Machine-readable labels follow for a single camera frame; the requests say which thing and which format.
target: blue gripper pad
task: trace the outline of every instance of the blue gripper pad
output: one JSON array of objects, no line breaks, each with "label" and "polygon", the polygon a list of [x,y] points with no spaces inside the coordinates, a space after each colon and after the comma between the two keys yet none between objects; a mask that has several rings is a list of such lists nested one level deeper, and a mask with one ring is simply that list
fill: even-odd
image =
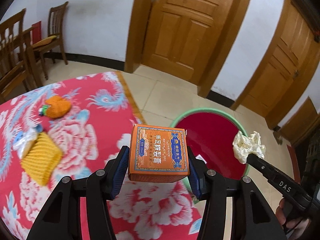
[{"label": "blue gripper pad", "polygon": [[189,167],[190,167],[190,175],[188,176],[188,180],[190,183],[192,193],[193,193],[193,195],[196,196],[197,199],[200,199],[200,197],[201,197],[200,179],[197,176],[196,170],[193,167],[191,162],[189,162]]},{"label": "blue gripper pad", "polygon": [[112,190],[110,192],[110,196],[112,197],[112,199],[114,199],[119,194],[125,174],[127,173],[128,164],[129,164],[129,150],[130,150],[129,147],[125,147],[124,154],[113,176]]}]

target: silver screw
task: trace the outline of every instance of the silver screw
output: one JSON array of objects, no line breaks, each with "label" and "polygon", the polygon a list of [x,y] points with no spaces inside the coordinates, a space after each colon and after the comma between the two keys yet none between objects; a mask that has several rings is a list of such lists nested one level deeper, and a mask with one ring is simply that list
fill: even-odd
[{"label": "silver screw", "polygon": [[106,173],[106,172],[105,172],[104,170],[97,170],[97,171],[96,171],[96,174],[97,174],[98,176],[103,176],[105,173]]},{"label": "silver screw", "polygon": [[251,178],[248,176],[244,176],[242,179],[245,183],[249,183],[251,181]]},{"label": "silver screw", "polygon": [[214,176],[214,175],[216,175],[217,173],[216,173],[215,170],[207,170],[207,174],[208,174],[209,176]]},{"label": "silver screw", "polygon": [[66,176],[62,178],[63,183],[68,183],[70,181],[70,177]]}]

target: box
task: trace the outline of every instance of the box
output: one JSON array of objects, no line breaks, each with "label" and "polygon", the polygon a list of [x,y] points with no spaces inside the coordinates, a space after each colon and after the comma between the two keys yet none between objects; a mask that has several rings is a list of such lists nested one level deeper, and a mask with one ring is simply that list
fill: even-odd
[{"label": "box", "polygon": [[189,174],[184,129],[134,125],[128,167],[130,180],[175,182]]}]

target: yellow cushion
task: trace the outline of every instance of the yellow cushion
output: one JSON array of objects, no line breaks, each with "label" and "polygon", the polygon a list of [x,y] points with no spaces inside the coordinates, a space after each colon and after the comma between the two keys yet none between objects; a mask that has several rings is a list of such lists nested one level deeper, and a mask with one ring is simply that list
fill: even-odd
[{"label": "yellow cushion", "polygon": [[21,167],[36,183],[45,186],[61,157],[61,150],[45,132],[41,132],[33,147],[21,160]]},{"label": "yellow cushion", "polygon": [[32,44],[32,47],[33,49],[37,48],[37,47],[41,47],[41,46],[44,46],[44,45],[47,45],[49,43],[51,43],[52,40],[56,39],[57,36],[56,35],[52,35],[52,36],[49,36],[41,41],[38,41],[37,43],[35,44]]}]

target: white wall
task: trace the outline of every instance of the white wall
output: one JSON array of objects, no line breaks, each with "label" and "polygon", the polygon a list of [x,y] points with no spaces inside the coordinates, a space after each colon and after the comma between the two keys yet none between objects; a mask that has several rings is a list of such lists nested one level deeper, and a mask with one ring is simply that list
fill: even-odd
[{"label": "white wall", "polygon": [[41,20],[46,37],[50,7],[65,1],[66,52],[124,61],[133,0],[15,0],[5,17],[26,7],[24,27]]},{"label": "white wall", "polygon": [[236,40],[211,90],[236,100],[263,58],[284,0],[250,0]]},{"label": "white wall", "polygon": [[310,97],[316,110],[320,113],[320,63],[318,64],[317,70],[313,75],[309,85],[303,92],[297,103],[289,111],[289,113],[281,120],[278,126],[282,127],[286,122],[298,111],[300,106],[306,101],[307,97]]}]

